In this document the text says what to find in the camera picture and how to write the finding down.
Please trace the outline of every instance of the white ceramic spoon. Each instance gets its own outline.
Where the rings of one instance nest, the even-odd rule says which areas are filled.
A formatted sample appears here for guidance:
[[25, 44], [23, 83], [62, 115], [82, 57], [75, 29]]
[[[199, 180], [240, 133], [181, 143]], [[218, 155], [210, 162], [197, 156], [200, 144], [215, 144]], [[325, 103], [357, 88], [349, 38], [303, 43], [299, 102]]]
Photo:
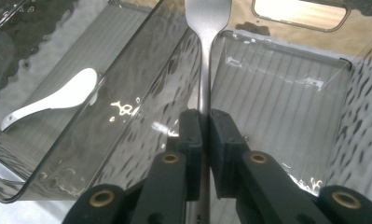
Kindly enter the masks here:
[[19, 119], [46, 109], [70, 108], [81, 105], [96, 86], [97, 74], [92, 68], [86, 68], [75, 75], [58, 91], [50, 96], [12, 112], [2, 120], [4, 131]]

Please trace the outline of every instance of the transparent bin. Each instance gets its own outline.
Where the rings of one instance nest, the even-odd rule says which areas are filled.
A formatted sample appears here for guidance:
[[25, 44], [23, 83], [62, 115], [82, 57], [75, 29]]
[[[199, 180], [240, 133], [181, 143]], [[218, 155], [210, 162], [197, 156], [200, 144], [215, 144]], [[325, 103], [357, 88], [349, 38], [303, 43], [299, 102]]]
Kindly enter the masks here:
[[[256, 1], [233, 0], [214, 42], [212, 108], [228, 112], [250, 149], [272, 155], [304, 190], [343, 185], [372, 201], [372, 1], [273, 1], [273, 14]], [[105, 6], [14, 105], [2, 92], [28, 69], [4, 78], [0, 122], [84, 67], [101, 74], [80, 107], [39, 112], [0, 132], [0, 162], [22, 179], [0, 176], [0, 201], [76, 199], [94, 185], [127, 189], [145, 178], [177, 135], [180, 112], [195, 106], [199, 66], [184, 1]], [[212, 222], [238, 222], [234, 207], [213, 197]]]

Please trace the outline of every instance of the metal surface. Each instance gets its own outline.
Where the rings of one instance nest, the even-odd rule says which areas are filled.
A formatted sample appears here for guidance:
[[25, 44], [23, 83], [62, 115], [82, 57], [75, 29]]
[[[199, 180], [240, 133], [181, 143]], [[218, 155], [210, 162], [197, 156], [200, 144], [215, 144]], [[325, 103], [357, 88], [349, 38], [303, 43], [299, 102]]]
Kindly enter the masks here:
[[45, 109], [70, 108], [81, 105], [96, 86], [98, 77], [95, 70], [86, 68], [77, 73], [68, 83], [50, 96], [31, 105], [18, 109], [5, 116], [1, 130], [4, 131], [11, 124], [28, 115]]
[[[208, 116], [211, 104], [211, 50], [217, 34], [223, 30], [229, 21], [231, 0], [186, 0], [186, 21], [197, 34], [201, 45], [200, 89], [198, 110], [203, 142], [206, 142], [208, 132]], [[190, 222], [209, 223], [209, 184], [210, 173], [207, 164], [207, 152], [202, 155], [202, 173], [200, 183], [200, 200], [190, 207]]]

